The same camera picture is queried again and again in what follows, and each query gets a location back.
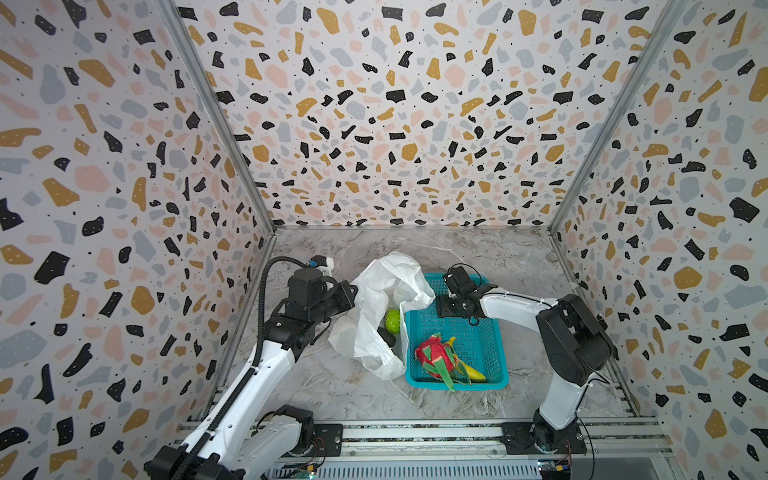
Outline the green lime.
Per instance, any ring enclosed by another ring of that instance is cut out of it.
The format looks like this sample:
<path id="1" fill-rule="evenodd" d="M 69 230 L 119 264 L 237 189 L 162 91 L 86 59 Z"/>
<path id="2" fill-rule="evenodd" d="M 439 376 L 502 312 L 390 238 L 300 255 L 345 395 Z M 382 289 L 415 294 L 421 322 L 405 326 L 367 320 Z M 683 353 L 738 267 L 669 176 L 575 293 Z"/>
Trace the green lime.
<path id="1" fill-rule="evenodd" d="M 385 316 L 385 329 L 392 335 L 398 335 L 401 331 L 401 315 L 398 309 L 390 309 Z"/>

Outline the white plastic bag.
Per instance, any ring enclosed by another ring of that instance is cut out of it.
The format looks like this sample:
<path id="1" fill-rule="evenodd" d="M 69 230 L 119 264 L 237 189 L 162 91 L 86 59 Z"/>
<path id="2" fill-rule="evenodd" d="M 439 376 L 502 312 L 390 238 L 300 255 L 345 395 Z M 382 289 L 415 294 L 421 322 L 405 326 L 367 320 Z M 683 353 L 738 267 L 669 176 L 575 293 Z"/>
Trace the white plastic bag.
<path id="1" fill-rule="evenodd" d="M 392 252 L 372 261 L 352 284 L 358 288 L 354 307 L 335 321 L 330 345 L 381 380 L 403 376 L 410 352 L 405 314 L 423 310 L 435 300 L 421 265 L 409 255 Z M 400 333 L 390 347 L 378 328 L 392 309 L 400 314 Z"/>

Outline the red dragon fruit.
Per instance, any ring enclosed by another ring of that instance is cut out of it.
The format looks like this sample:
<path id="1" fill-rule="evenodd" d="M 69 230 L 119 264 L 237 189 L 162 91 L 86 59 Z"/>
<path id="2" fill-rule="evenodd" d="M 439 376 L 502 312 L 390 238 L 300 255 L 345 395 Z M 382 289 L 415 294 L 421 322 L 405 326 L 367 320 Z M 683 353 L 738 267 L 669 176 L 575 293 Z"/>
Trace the red dragon fruit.
<path id="1" fill-rule="evenodd" d="M 444 339 L 433 334 L 415 349 L 415 359 L 431 377 L 440 381 L 450 392 L 456 391 L 460 374 L 459 357 L 454 349 L 455 337 Z"/>

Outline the dark avocado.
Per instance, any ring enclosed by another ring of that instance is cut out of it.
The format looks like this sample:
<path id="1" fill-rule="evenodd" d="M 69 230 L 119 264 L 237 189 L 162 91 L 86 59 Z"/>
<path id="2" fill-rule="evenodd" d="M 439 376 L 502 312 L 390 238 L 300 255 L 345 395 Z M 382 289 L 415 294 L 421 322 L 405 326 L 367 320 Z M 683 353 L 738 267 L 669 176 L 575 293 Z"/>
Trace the dark avocado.
<path id="1" fill-rule="evenodd" d="M 377 329 L 377 332 L 389 348 L 393 348 L 396 345 L 397 337 L 394 334 L 390 333 L 386 328 L 379 327 Z"/>

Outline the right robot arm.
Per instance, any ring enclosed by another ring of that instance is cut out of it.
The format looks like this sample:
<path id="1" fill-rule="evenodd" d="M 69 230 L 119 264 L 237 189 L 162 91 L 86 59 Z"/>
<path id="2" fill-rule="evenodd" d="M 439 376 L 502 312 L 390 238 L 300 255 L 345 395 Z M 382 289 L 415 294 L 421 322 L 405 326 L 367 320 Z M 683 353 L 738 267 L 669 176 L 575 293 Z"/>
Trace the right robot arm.
<path id="1" fill-rule="evenodd" d="M 473 280 L 463 264 L 443 275 L 448 293 L 437 297 L 437 313 L 467 320 L 495 319 L 538 334 L 553 371 L 546 396 L 534 412 L 527 432 L 507 434 L 512 448 L 534 448 L 555 454 L 580 432 L 577 412 L 591 382 L 616 348 L 603 323 L 577 295 L 535 299 L 496 284 Z"/>

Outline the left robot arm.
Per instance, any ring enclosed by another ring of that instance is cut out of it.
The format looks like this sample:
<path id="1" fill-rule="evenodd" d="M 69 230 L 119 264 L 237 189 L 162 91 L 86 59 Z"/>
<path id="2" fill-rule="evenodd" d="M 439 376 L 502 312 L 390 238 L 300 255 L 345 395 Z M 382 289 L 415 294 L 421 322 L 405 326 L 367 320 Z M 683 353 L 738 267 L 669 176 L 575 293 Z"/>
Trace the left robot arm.
<path id="1" fill-rule="evenodd" d="M 273 391 L 317 329 L 352 310 L 358 293 L 326 267 L 300 264 L 288 281 L 288 296 L 262 318 L 247 363 L 213 410 L 178 447 L 164 446 L 146 463 L 152 479 L 263 479 L 288 454 L 314 456 L 324 449 L 311 411 L 284 405 L 263 414 Z"/>

